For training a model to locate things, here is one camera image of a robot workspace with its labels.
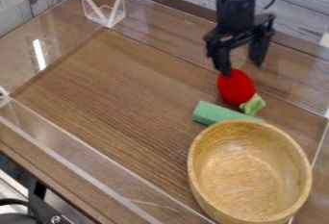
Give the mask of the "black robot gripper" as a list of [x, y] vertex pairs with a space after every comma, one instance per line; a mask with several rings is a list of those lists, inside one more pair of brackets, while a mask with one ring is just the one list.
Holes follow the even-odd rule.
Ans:
[[[264, 6], [267, 10], [275, 0]], [[255, 13], [255, 0], [215, 0], [216, 24], [204, 35], [207, 57], [223, 76], [231, 75], [230, 50], [247, 44], [248, 59], [260, 66], [274, 34], [271, 13]]]

